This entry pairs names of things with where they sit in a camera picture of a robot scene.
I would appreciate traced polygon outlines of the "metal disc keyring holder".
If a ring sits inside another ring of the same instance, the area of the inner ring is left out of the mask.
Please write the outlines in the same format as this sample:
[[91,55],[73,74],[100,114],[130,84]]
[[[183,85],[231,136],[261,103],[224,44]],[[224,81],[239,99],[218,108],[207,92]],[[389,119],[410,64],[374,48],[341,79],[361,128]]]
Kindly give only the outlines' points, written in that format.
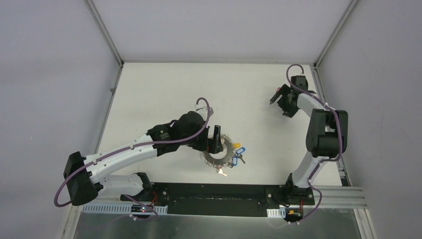
[[221,136],[223,144],[223,152],[218,154],[210,154],[208,152],[202,152],[201,158],[205,161],[206,165],[212,167],[218,175],[227,177],[225,169],[233,168],[232,157],[234,156],[238,148],[234,148],[232,140],[226,134]]

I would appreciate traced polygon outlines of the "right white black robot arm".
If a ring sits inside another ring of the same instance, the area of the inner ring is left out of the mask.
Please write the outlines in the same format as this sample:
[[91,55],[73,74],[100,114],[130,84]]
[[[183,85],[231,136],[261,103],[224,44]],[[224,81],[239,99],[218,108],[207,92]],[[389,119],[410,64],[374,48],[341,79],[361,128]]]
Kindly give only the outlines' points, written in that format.
[[271,98],[271,103],[292,118],[303,111],[310,118],[306,135],[307,152],[298,168],[291,173],[285,184],[268,193],[269,200],[284,207],[314,204],[312,183],[323,166],[338,161],[347,147],[348,113],[335,110],[308,90],[305,76],[292,76],[290,85],[283,85]]

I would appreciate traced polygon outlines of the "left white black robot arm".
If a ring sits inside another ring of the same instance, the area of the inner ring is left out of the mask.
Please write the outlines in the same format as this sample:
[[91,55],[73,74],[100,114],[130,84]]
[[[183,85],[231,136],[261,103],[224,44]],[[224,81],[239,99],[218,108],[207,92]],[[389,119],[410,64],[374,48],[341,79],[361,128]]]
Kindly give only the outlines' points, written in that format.
[[208,118],[190,111],[179,119],[158,124],[139,138],[114,150],[83,156],[79,151],[69,155],[64,169],[64,183],[73,206],[81,206],[106,193],[129,195],[147,201],[152,194],[150,181],[145,173],[133,176],[116,175],[115,172],[136,162],[175,152],[185,145],[194,150],[218,154],[223,152],[220,126],[214,127],[209,137]]

